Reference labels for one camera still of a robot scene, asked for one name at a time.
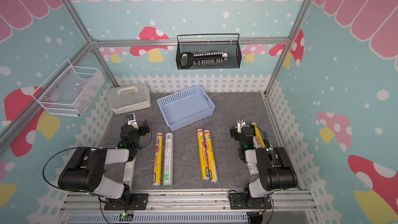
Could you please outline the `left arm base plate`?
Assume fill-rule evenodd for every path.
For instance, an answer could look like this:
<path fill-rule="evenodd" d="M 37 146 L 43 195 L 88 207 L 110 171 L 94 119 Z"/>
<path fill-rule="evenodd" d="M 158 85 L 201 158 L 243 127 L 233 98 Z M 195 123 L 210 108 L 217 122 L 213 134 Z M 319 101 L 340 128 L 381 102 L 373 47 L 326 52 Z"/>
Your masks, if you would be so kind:
<path fill-rule="evenodd" d="M 121 199 L 110 199 L 105 203 L 106 211 L 143 211 L 148 203 L 148 194 L 127 194 Z"/>

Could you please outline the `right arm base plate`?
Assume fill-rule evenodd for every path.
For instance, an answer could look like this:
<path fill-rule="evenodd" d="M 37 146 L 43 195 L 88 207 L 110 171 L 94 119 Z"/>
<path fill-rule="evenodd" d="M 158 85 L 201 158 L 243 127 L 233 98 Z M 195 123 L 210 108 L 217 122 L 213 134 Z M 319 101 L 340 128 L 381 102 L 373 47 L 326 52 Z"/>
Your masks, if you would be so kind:
<path fill-rule="evenodd" d="M 269 197 L 252 198 L 245 195 L 243 192 L 232 190 L 228 192 L 228 199 L 231 209 L 258 209 L 262 211 L 272 209 L 272 203 Z"/>

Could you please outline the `white green plastic wrap roll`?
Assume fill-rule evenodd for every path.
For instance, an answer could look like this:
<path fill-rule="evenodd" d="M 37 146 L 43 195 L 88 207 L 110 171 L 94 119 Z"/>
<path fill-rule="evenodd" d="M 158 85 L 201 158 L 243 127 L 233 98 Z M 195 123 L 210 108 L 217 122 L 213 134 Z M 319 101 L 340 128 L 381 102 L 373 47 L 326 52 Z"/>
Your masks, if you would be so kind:
<path fill-rule="evenodd" d="M 164 175 L 163 186 L 173 186 L 173 151 L 174 151 L 174 134 L 169 132 L 165 136 L 164 148 Z"/>

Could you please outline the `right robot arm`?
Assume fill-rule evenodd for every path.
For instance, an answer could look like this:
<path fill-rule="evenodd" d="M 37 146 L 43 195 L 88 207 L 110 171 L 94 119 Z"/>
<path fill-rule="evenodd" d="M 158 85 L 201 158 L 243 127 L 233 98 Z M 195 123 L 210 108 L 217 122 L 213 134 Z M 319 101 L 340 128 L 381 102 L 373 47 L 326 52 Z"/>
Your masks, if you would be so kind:
<path fill-rule="evenodd" d="M 274 191 L 295 188 L 298 179 L 293 165 L 283 147 L 254 147 L 257 127 L 250 125 L 230 128 L 230 135 L 239 141 L 238 154 L 246 164 L 253 163 L 259 171 L 259 178 L 244 188 L 246 199 L 258 199 Z"/>

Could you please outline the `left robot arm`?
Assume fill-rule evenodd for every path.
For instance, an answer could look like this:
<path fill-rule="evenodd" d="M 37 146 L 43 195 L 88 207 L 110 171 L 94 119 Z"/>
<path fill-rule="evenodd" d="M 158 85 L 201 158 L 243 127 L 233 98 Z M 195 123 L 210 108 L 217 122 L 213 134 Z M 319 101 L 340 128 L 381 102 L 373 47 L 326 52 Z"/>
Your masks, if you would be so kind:
<path fill-rule="evenodd" d="M 112 200 L 128 200 L 129 185 L 107 178 L 104 169 L 109 164 L 132 162 L 141 149 L 140 137 L 150 132 L 147 120 L 128 121 L 121 127 L 121 141 L 116 148 L 78 147 L 63 169 L 58 187 Z"/>

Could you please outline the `light blue plastic basket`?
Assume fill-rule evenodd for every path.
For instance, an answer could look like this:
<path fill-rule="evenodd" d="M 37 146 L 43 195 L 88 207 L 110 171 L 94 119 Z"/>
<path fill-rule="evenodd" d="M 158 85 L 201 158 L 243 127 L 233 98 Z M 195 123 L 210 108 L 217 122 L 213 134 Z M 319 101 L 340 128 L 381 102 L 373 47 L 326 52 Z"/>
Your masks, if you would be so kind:
<path fill-rule="evenodd" d="M 215 105 L 202 86 L 194 86 L 157 99 L 167 126 L 176 131 L 214 113 Z"/>

